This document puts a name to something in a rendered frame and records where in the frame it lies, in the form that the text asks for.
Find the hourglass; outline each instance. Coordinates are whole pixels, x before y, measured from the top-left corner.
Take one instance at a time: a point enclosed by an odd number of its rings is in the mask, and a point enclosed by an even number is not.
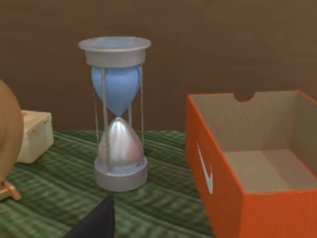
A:
[[[104,133],[95,159],[95,180],[99,187],[114,192],[134,190],[147,180],[147,159],[143,151],[142,64],[147,39],[136,37],[99,37],[81,41],[96,93],[103,102]],[[141,141],[132,128],[132,101],[141,91]],[[108,124],[107,111],[116,118]],[[128,122],[122,114],[128,111]]]

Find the hourglass top cap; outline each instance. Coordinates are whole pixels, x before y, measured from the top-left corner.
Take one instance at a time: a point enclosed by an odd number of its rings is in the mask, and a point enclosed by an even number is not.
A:
[[[138,37],[98,37],[79,42],[86,63],[95,67],[123,68],[143,64],[151,42]]]
[[[139,37],[97,37],[79,42],[79,48],[85,51],[119,53],[144,50],[151,42]]]

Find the green fabric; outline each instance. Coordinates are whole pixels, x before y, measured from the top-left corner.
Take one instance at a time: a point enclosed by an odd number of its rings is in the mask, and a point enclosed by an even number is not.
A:
[[[184,159],[184,133],[146,132],[147,183],[114,194],[116,238],[210,238],[212,231]],[[8,180],[22,194],[0,202],[0,238],[61,238],[110,193],[94,181],[94,131],[57,131],[36,163]]]

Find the striped cloth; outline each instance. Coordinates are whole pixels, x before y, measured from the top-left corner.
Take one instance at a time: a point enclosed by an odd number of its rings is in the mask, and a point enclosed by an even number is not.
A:
[[[116,238],[212,238],[184,159],[184,133],[146,132],[147,183],[116,193]],[[36,163],[17,164],[8,180],[22,200],[0,202],[0,238],[61,238],[110,192],[94,181],[94,131],[56,131]]]

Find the white logo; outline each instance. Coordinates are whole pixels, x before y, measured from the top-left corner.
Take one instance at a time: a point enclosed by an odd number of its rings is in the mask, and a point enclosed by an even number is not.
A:
[[[197,144],[197,149],[198,149],[200,161],[202,163],[202,167],[203,167],[203,171],[204,171],[204,175],[205,175],[205,179],[206,179],[206,183],[207,183],[207,188],[208,188],[209,193],[212,194],[212,192],[213,192],[212,167],[210,165],[210,171],[211,172],[210,172],[210,176],[209,176],[208,173],[207,173],[207,170],[206,170],[206,166],[205,166],[205,163],[204,163],[202,152],[200,151],[200,148],[199,148],[198,144]]]

